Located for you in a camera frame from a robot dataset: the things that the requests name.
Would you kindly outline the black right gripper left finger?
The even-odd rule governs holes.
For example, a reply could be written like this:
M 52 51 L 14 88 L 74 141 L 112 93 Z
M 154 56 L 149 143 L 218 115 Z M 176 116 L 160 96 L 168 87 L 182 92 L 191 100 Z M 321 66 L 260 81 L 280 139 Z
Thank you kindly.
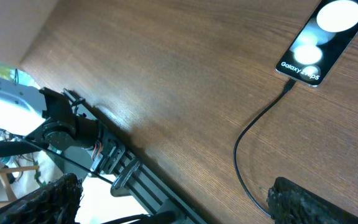
M 69 173 L 0 208 L 0 224 L 75 222 L 83 180 Z

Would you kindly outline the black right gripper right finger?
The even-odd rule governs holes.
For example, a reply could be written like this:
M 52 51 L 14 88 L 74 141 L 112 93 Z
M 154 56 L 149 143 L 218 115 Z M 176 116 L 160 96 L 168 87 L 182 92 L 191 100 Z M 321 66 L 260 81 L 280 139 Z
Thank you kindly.
M 267 196 L 275 223 L 358 224 L 358 217 L 284 178 L 275 179 Z

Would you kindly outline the black samsung smartphone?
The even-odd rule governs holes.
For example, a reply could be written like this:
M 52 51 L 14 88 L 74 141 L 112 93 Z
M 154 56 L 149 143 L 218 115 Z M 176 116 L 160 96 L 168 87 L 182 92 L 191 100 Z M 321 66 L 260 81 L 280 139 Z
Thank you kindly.
M 357 33 L 358 0 L 321 1 L 275 69 L 318 86 Z

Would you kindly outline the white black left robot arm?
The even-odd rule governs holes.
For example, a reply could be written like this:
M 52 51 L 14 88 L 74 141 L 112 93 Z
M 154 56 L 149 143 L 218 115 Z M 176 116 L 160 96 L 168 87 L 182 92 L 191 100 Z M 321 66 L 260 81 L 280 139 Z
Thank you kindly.
M 0 142 L 0 157 L 26 154 L 49 146 L 89 149 L 91 171 L 118 175 L 125 147 L 108 126 L 68 91 L 37 89 L 0 78 L 0 129 L 24 138 Z

